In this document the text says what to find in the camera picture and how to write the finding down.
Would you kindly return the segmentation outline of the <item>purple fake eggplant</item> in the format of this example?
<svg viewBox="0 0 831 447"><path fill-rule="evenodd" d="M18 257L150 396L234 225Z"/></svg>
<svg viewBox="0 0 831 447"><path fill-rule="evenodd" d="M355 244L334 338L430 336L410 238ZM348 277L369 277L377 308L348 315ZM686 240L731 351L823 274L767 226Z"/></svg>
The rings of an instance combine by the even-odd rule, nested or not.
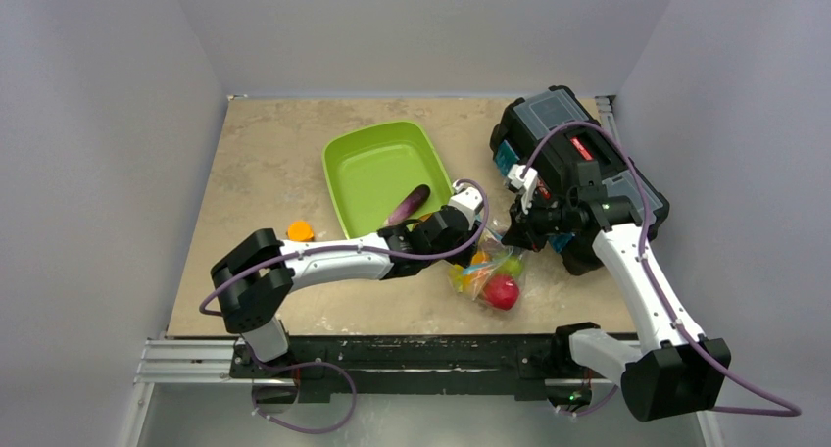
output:
<svg viewBox="0 0 831 447"><path fill-rule="evenodd" d="M395 207L390 215L384 220L382 227L394 226L401 224L408 219L412 214L426 203L431 195L431 189L427 184L420 184L414 188L403 200Z"/></svg>

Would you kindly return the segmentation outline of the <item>clear zip top bag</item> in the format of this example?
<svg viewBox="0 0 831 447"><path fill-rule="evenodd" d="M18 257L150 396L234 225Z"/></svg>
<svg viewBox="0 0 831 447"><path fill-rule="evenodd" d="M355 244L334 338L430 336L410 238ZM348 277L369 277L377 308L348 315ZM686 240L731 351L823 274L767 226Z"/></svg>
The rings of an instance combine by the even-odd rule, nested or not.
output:
<svg viewBox="0 0 831 447"><path fill-rule="evenodd" d="M498 274L497 270L498 270L499 266L505 261L505 259L508 256L518 256L522 259L522 261L524 263L523 274L519 279L515 279L515 281L516 281L516 283L518 284L518 287L519 287L519 297L520 297L520 294L521 294L521 286L523 284L524 274L525 274L525 262L524 262L525 250L521 249L521 248L517 248L517 247L503 245L501 243L501 238L503 237L503 233L504 233L504 231L502 229L498 229L498 228L495 229L493 226L488 226L479 238L475 253L478 250L484 250L487 253L489 253L492 257L492 263L490 265L479 267L479 268L472 268L472 269L469 267L470 264L467 267L460 266L462 268L466 268L469 272L476 272L476 296L474 298L470 298L467 295L463 295L463 294L458 293L453 288L453 286L451 284L451 281L449 279L452 288L455 290L455 292L457 294L459 294L460 296L463 296L463 297L465 297L465 298L467 298L471 301L475 301L475 302L477 302L481 305L488 306L488 307L490 307L492 309L495 309L495 310L499 310L499 309L496 309L496 308L488 305L482 299L482 289L483 289L484 285L486 284L486 282L492 276Z"/></svg>

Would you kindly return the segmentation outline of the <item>orange fake fruit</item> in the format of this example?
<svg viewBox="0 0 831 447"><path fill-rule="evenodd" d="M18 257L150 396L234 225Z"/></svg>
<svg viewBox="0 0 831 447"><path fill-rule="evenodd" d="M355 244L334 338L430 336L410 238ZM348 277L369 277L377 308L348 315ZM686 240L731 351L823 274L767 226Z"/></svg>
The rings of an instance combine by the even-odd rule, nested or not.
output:
<svg viewBox="0 0 831 447"><path fill-rule="evenodd" d="M492 263L492 257L489 253L484 250L478 250L472 257L469 267L472 268L479 268L483 266L488 266Z"/></svg>

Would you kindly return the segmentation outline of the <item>yellow fake banana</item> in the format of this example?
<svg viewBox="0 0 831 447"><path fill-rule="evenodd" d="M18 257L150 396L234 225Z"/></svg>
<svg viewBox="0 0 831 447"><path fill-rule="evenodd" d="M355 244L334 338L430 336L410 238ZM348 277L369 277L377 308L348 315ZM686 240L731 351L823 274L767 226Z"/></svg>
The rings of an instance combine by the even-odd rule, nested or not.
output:
<svg viewBox="0 0 831 447"><path fill-rule="evenodd" d="M458 293L470 298L476 296L476 272L469 272L466 268L460 266L451 266L449 279Z"/></svg>

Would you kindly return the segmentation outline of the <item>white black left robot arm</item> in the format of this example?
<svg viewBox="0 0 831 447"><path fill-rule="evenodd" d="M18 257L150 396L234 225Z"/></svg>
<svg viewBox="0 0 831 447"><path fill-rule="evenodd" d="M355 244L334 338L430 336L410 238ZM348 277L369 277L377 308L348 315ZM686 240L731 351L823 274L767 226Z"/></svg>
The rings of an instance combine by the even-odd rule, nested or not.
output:
<svg viewBox="0 0 831 447"><path fill-rule="evenodd" d="M215 289L199 310L207 314L219 301L226 331L243 338L259 370L279 377L291 368L292 351L276 312L290 293L342 280L410 277L440 261L466 265L483 230L476 213L454 206L349 240L280 241L260 229L214 265Z"/></svg>

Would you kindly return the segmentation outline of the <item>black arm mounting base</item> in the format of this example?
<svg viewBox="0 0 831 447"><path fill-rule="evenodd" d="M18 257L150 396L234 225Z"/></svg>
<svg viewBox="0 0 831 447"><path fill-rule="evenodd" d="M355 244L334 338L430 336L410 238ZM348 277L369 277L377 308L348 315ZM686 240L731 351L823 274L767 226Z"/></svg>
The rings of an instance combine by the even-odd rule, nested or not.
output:
<svg viewBox="0 0 831 447"><path fill-rule="evenodd" d="M292 336L286 355L258 365L233 346L229 375L286 382L303 403L333 394L511 396L581 409L604 396L596 372L557 355L553 334Z"/></svg>

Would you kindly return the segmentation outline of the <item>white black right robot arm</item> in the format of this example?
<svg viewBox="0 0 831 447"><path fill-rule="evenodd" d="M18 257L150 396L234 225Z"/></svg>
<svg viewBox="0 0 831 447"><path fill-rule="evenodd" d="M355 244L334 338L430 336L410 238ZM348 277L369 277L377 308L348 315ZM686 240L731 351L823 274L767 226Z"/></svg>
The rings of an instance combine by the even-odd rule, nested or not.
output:
<svg viewBox="0 0 831 447"><path fill-rule="evenodd" d="M683 314L670 290L656 292L664 280L659 267L645 271L653 254L640 238L643 222L627 196L609 196L594 161L579 162L569 175L564 197L543 207L533 202L537 172L511 166L506 183L516 199L504 243L537 250L559 231L589 238L592 249L620 289L635 324L639 347L629 346L593 323L559 327L550 350L553 368L573 375L587 368L613 382L635 419L647 422L709 410L724 376L711 364L731 362L722 339L710 339Z"/></svg>

